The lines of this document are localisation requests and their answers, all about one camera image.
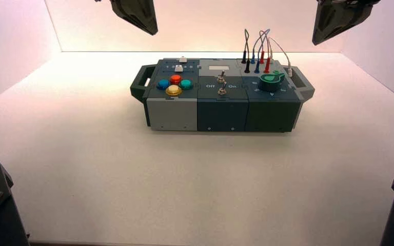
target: blue button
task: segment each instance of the blue button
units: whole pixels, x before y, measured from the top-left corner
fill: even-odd
[[[158,88],[158,89],[160,89],[160,90],[165,90],[165,89],[168,88],[169,85],[170,85],[170,82],[169,82],[168,80],[166,80],[166,79],[161,79],[161,80],[158,82],[156,88]]]
[[[184,79],[181,81],[180,87],[183,90],[191,90],[192,89],[192,82],[189,79]]]

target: white push button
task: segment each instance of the white push button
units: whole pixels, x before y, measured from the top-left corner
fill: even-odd
[[[174,67],[174,71],[175,71],[175,72],[183,72],[183,67],[182,67],[182,65],[176,65],[176,66]]]

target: red button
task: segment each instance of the red button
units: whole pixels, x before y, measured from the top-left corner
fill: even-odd
[[[180,76],[180,75],[177,75],[177,74],[172,75],[172,76],[170,77],[170,83],[171,83],[172,85],[178,85],[178,84],[181,82],[181,80],[182,80],[181,76]]]

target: control panel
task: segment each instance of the control panel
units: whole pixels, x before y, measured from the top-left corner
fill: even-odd
[[[297,67],[269,61],[162,59],[130,90],[153,130],[290,132],[314,88]]]

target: white wall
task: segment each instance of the white wall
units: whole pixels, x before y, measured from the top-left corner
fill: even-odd
[[[394,0],[382,0],[348,32],[342,53],[394,91]]]
[[[271,28],[290,52],[340,52],[343,35],[312,44],[315,0],[154,0],[155,36],[120,19],[110,1],[46,0],[63,51],[242,51],[244,28]]]
[[[60,51],[43,0],[0,0],[0,94]]]

